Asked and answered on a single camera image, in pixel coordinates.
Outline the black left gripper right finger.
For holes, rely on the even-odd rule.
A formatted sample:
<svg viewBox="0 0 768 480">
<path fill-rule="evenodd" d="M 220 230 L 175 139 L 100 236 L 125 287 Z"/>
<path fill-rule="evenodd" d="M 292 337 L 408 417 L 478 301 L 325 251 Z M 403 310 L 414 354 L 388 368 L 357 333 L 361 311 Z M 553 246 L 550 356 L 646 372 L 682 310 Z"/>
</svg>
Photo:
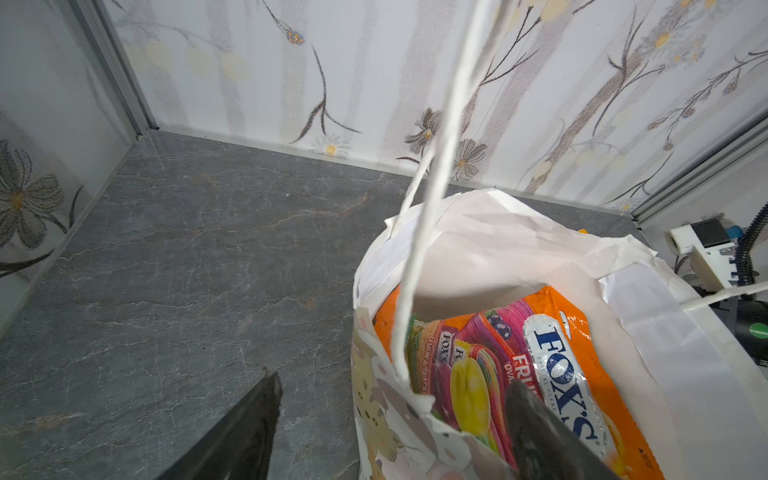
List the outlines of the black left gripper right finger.
<svg viewBox="0 0 768 480">
<path fill-rule="evenodd" d="M 505 424 L 522 479 L 617 477 L 517 379 L 511 381 L 505 392 Z"/>
</svg>

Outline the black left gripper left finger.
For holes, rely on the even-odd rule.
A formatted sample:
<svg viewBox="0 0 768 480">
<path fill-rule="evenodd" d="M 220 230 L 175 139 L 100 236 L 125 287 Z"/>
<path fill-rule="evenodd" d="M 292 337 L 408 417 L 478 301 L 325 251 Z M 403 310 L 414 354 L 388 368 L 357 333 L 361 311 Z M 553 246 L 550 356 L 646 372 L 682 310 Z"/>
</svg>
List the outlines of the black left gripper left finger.
<svg viewBox="0 0 768 480">
<path fill-rule="evenodd" d="M 276 372 L 265 375 L 161 479 L 265 479 L 282 399 Z"/>
</svg>

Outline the cartoon animal paper bag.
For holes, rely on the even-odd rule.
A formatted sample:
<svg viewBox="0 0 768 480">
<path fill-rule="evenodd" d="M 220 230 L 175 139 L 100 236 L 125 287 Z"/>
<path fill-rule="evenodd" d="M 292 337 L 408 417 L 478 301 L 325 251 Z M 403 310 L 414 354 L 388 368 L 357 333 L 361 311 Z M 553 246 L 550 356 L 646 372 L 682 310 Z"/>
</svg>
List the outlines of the cartoon animal paper bag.
<svg viewBox="0 0 768 480">
<path fill-rule="evenodd" d="M 522 479 L 436 419 L 410 382 L 411 319 L 504 307 L 550 286 L 590 322 L 599 360 L 661 479 L 763 479 L 767 382 L 710 304 L 637 239 L 568 229 L 496 189 L 446 192 L 462 114 L 512 6 L 479 2 L 435 138 L 353 287 L 351 378 L 363 479 Z"/>
</svg>

